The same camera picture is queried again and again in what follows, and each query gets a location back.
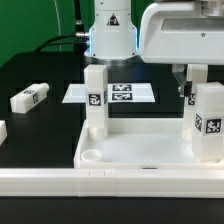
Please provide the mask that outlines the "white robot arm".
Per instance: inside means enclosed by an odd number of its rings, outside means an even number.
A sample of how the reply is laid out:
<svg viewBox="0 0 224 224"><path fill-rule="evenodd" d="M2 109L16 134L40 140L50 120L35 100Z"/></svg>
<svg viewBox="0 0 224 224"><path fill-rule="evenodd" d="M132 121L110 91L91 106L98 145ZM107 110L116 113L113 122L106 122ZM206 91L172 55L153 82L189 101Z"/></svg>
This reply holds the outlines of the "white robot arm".
<svg viewBox="0 0 224 224"><path fill-rule="evenodd" d="M146 63L171 64L184 86L188 64L224 65L224 0L156 0L141 24L131 21L131 0L94 0L85 57L122 63L136 56Z"/></svg>

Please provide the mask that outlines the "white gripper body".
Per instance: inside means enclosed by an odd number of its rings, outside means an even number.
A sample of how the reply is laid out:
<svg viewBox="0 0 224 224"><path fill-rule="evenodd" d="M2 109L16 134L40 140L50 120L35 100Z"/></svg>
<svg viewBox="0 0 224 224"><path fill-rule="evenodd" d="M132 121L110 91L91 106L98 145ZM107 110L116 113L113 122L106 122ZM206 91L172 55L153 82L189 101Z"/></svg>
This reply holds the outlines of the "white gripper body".
<svg viewBox="0 0 224 224"><path fill-rule="evenodd" d="M224 1L157 1L143 13L145 63L224 65Z"/></svg>

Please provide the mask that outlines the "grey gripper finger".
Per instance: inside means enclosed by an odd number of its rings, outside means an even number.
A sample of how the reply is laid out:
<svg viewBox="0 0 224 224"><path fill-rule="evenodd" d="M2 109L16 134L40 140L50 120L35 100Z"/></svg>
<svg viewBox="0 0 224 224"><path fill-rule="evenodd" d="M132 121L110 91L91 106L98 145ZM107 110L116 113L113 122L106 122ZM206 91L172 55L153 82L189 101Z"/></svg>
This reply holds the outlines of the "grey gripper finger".
<svg viewBox="0 0 224 224"><path fill-rule="evenodd" d="M186 84L187 80L184 75L185 66L182 64L173 64L172 65L172 74L174 75L176 81L179 84L178 91L181 97L186 97Z"/></svg>

